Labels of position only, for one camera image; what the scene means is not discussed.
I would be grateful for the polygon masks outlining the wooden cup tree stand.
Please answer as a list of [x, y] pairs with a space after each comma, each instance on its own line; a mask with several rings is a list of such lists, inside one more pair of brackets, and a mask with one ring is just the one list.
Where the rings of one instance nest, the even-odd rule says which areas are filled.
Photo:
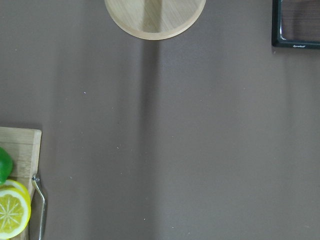
[[143, 40], [165, 40], [190, 28], [206, 0], [106, 0], [106, 9], [126, 33]]

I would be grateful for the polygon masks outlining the bamboo cutting board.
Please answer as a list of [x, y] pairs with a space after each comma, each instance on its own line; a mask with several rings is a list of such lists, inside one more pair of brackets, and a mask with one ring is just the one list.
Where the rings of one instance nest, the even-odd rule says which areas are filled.
[[[32, 185], [32, 176], [38, 173], [42, 131], [39, 129], [1, 127], [0, 147], [11, 156], [13, 161], [10, 180], [23, 184], [30, 199], [37, 193]], [[31, 218], [26, 228], [14, 240], [38, 240], [41, 215], [41, 198], [31, 202]]]

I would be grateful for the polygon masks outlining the green toy lime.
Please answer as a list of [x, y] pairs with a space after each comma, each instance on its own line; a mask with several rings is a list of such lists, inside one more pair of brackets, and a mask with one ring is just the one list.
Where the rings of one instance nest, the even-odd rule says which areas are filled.
[[0, 184], [3, 185], [13, 170], [13, 160], [2, 147], [0, 148]]

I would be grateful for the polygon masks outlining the back lemon slice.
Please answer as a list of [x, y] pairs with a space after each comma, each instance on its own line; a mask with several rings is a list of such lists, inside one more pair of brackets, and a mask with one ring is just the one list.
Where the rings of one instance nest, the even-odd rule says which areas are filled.
[[22, 183], [12, 179], [7, 179], [3, 184], [0, 185], [1, 190], [6, 188], [16, 188], [19, 191], [21, 191], [24, 195], [29, 195], [28, 189]]

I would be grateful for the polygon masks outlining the lemon slice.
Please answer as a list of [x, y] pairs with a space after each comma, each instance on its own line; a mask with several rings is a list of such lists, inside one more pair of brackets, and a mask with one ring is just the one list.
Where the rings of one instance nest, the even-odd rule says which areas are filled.
[[0, 239], [11, 239], [24, 231], [31, 216], [31, 203], [17, 188], [0, 190]]
[[7, 179], [3, 184], [0, 185], [1, 190], [6, 188], [16, 188], [19, 191], [21, 191], [24, 195], [29, 195], [28, 189], [22, 183], [12, 179]]

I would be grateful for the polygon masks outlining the black tray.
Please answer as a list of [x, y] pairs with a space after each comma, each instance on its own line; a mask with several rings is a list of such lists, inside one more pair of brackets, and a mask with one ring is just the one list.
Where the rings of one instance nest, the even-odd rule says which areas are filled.
[[320, 48], [320, 2], [274, 0], [271, 45], [295, 49]]

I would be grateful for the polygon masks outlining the upper lemon slice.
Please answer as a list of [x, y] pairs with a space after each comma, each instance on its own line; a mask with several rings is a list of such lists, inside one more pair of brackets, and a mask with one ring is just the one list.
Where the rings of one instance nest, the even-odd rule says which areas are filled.
[[31, 203], [17, 188], [0, 190], [0, 239], [11, 239], [24, 231], [31, 216]]

